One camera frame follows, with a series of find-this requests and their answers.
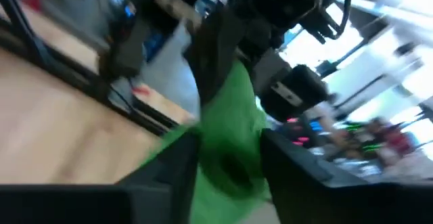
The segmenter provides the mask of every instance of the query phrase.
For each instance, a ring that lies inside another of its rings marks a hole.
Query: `green cloth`
[[[187,130],[202,136],[191,223],[237,223],[263,203],[269,195],[260,166],[259,140],[265,127],[265,114],[256,107],[248,72],[236,62],[219,93],[202,108],[200,122],[164,136],[159,151]],[[227,158],[242,166],[247,183],[228,175],[222,164]]]

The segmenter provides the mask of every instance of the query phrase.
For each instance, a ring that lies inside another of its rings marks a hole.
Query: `black cable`
[[[344,32],[344,29],[346,28],[349,16],[350,16],[350,6],[352,4],[352,0],[344,0],[344,7],[343,7],[343,18],[341,21],[341,24],[337,30],[336,35],[332,37],[332,39],[338,39]]]
[[[123,101],[123,103],[125,103],[127,105],[128,109],[131,111],[131,113],[135,111],[134,107],[132,107],[132,105],[127,101],[127,99],[125,99],[125,97],[119,91],[117,91],[113,87],[113,85],[110,85],[110,88],[115,94],[117,94],[117,96]]]

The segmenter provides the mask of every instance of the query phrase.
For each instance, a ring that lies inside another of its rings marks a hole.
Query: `pink light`
[[[301,142],[307,142],[308,140],[310,140],[310,138],[309,137],[299,137],[298,140]]]
[[[298,122],[297,118],[289,118],[287,119],[287,122]]]

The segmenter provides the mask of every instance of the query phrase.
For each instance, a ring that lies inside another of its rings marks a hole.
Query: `window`
[[[331,4],[326,12],[338,24],[341,23],[343,16],[342,10],[334,3]],[[296,66],[306,64],[311,70],[315,71],[321,61],[329,60],[335,62],[346,55],[351,49],[357,46],[363,38],[358,30],[348,22],[346,29],[338,40],[325,38],[326,43],[320,44],[306,30],[300,31],[293,41],[288,43],[286,48],[280,53],[280,56],[290,64]]]

